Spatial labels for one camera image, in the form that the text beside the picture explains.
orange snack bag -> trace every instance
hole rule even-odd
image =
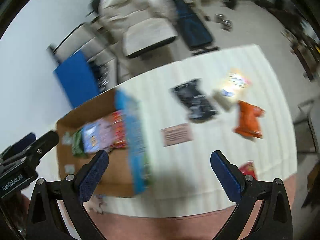
[[[264,110],[244,101],[239,101],[238,104],[240,107],[239,126],[234,129],[234,132],[246,137],[262,138],[257,118],[264,114]]]

red snack bag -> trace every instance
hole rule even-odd
[[[242,165],[239,170],[242,172],[243,175],[251,175],[254,177],[254,179],[257,179],[255,170],[254,170],[254,165],[253,161],[248,161],[246,164]]]
[[[111,145],[111,148],[126,148],[127,142],[125,140],[125,128],[124,128],[124,122],[122,119],[122,113],[121,111],[115,111],[112,113],[113,117],[113,131],[114,131],[114,142]]]

cushion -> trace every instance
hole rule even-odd
[[[123,50],[133,58],[144,52],[169,44],[178,36],[171,23],[164,18],[149,18],[131,26],[123,37]]]
[[[130,26],[152,17],[148,4],[140,0],[104,0],[103,13],[102,23],[108,26],[117,40]]]

white table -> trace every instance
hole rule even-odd
[[[263,139],[244,139],[233,132],[239,111],[218,107],[213,120],[190,123],[193,141],[164,147],[160,130],[188,122],[187,109],[170,88],[199,78],[200,89],[212,95],[231,68],[251,81],[243,100],[261,107]],[[135,198],[105,197],[105,211],[138,217],[179,217],[221,210],[228,200],[210,166],[214,150],[241,166],[253,160],[259,180],[287,179],[297,171],[297,150],[289,108],[278,79],[256,45],[225,49],[174,62],[119,85],[141,102],[141,118],[154,184]]]

cardboard box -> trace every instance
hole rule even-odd
[[[109,166],[98,184],[95,194],[117,197],[133,197],[148,186],[148,163],[139,118],[139,104],[122,91],[111,89],[85,102],[57,121],[60,141],[57,145],[59,175],[64,179],[68,167],[74,165],[75,173],[93,158],[75,157],[70,145],[63,145],[66,132],[73,134],[85,123],[93,122],[121,110],[126,130],[127,149],[116,149],[109,154]]]

